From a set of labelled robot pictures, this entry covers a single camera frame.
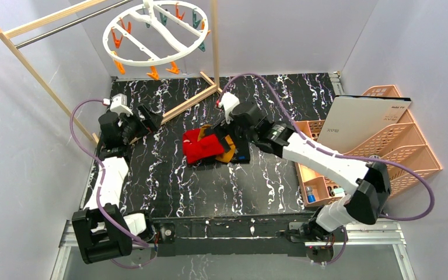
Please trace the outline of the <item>mustard yellow sock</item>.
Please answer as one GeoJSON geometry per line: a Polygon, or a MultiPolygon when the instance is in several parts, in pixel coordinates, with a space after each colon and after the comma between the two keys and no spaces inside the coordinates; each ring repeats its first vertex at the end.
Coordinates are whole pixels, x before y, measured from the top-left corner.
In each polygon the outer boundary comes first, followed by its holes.
{"type": "MultiPolygon", "coordinates": [[[[201,136],[205,137],[204,135],[204,129],[206,128],[212,128],[209,124],[203,125],[200,129],[201,129],[201,136]]],[[[222,163],[229,163],[230,159],[232,157],[232,152],[224,152],[220,155],[216,155],[216,156],[212,156],[212,157],[207,157],[207,158],[214,158],[215,160],[222,162],[222,163]]]]}

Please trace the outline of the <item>red sock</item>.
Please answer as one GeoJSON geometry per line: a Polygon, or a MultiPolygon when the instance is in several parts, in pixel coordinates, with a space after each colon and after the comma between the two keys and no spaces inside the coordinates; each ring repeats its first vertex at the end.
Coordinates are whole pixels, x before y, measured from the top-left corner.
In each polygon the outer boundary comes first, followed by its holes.
{"type": "Polygon", "coordinates": [[[206,137],[202,137],[201,134],[200,128],[186,131],[183,134],[183,154],[188,165],[225,152],[224,147],[214,134],[206,137]]]}

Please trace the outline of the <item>white round clip hanger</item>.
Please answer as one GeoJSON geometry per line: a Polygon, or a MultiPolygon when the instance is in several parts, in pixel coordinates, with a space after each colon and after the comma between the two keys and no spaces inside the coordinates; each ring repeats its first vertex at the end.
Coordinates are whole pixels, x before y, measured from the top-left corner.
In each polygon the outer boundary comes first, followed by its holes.
{"type": "Polygon", "coordinates": [[[210,32],[203,9],[184,1],[143,1],[107,24],[101,44],[132,67],[169,64],[198,50],[210,32]]]}

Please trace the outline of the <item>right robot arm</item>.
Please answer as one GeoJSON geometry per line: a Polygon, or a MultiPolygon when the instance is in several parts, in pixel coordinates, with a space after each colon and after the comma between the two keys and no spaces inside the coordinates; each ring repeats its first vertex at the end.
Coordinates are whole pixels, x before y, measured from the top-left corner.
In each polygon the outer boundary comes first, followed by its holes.
{"type": "Polygon", "coordinates": [[[391,192],[386,164],[344,159],[291,125],[270,122],[253,102],[220,100],[216,106],[224,112],[213,126],[217,136],[242,139],[264,153],[306,166],[345,191],[344,197],[319,207],[309,221],[280,236],[291,242],[325,240],[351,222],[376,223],[391,192]]]}

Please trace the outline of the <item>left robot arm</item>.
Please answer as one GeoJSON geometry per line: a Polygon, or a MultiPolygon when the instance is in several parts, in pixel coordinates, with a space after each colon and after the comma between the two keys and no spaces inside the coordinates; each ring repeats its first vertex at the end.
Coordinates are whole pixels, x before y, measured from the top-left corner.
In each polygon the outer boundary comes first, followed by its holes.
{"type": "Polygon", "coordinates": [[[72,216],[72,226],[82,260],[86,264],[131,254],[134,246],[148,248],[157,233],[146,211],[124,215],[119,208],[121,190],[128,174],[128,144],[156,132],[163,117],[140,105],[134,111],[107,110],[98,118],[100,151],[94,157],[99,172],[92,195],[72,216]]]}

